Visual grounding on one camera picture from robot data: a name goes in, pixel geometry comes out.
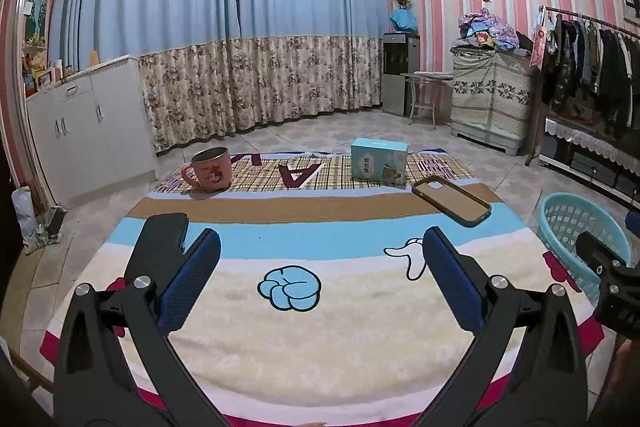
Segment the person right hand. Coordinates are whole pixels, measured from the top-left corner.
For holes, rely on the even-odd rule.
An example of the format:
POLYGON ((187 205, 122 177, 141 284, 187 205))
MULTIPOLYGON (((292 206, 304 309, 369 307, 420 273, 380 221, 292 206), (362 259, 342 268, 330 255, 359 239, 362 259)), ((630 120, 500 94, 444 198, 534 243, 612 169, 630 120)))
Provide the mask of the person right hand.
POLYGON ((638 340, 625 340, 617 350, 593 416, 596 426, 639 425, 638 340))

